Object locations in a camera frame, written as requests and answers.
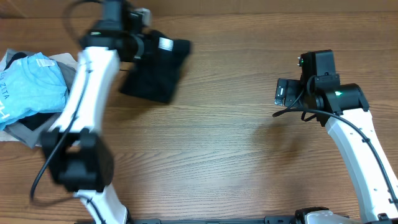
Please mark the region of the light blue folded t-shirt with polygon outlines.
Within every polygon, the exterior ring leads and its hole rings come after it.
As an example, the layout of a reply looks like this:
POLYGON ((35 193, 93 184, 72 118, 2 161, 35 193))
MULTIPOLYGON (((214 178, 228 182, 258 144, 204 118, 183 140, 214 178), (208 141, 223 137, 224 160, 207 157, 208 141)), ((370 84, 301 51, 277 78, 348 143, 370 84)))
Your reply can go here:
POLYGON ((15 60, 1 72, 1 129, 37 113, 61 112, 67 98, 56 61, 40 52, 15 60))

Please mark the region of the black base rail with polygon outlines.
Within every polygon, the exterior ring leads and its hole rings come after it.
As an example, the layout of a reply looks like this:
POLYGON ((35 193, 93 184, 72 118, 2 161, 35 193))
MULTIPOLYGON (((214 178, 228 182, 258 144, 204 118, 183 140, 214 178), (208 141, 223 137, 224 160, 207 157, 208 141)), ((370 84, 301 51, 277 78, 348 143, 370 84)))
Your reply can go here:
POLYGON ((128 219, 127 224, 297 224, 294 216, 266 216, 249 219, 160 220, 128 219))

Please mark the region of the black t-shirt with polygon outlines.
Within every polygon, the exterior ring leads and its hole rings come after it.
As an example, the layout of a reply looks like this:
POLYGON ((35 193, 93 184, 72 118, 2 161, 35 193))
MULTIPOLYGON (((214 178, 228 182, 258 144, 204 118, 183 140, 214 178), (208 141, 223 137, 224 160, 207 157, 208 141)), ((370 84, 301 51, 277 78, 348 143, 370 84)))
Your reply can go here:
POLYGON ((182 65, 192 42, 170 39, 158 30, 144 36, 144 55, 129 70, 119 91, 159 103, 170 103, 179 83, 182 65))

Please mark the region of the black folded shirt in pile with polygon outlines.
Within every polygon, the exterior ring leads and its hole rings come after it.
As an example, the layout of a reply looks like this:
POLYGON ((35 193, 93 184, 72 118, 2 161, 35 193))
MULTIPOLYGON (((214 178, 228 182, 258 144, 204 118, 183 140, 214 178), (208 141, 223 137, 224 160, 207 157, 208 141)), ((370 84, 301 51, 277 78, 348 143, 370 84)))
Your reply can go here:
MULTIPOLYGON (((7 70, 14 61, 25 57, 27 57, 27 54, 25 54, 24 52, 17 52, 11 57, 10 61, 6 64, 5 70, 7 70)), ((36 113, 31 116, 26 116, 22 119, 19 119, 18 122, 20 122, 28 129, 33 131, 37 129, 39 126, 43 125, 53 115, 55 115, 55 113, 36 113)))

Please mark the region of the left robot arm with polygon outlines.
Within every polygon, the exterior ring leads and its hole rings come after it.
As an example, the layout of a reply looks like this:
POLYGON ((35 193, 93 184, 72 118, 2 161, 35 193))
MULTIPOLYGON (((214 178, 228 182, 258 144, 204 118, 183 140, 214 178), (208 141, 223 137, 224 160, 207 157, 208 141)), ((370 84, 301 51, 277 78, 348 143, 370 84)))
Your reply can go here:
POLYGON ((68 101, 41 136, 45 163, 30 189, 30 199, 45 170, 79 199, 94 223, 132 223, 129 210, 112 185, 114 160, 102 140, 102 120, 111 85, 121 62, 136 62, 145 52, 143 29, 152 14, 127 1, 100 1, 102 18, 79 36, 70 24, 76 1, 63 12, 63 25, 81 47, 68 101))

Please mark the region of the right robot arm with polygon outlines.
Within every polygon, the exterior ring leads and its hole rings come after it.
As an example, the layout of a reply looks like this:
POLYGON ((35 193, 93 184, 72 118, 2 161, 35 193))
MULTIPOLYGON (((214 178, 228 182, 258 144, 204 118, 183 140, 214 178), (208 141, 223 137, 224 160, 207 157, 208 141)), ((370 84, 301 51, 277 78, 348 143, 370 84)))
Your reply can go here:
POLYGON ((397 177, 378 140, 370 105, 355 83, 341 84, 332 50, 298 58, 298 80, 280 78, 275 117, 300 112, 317 120, 335 142, 354 186, 360 223, 397 223, 397 177))

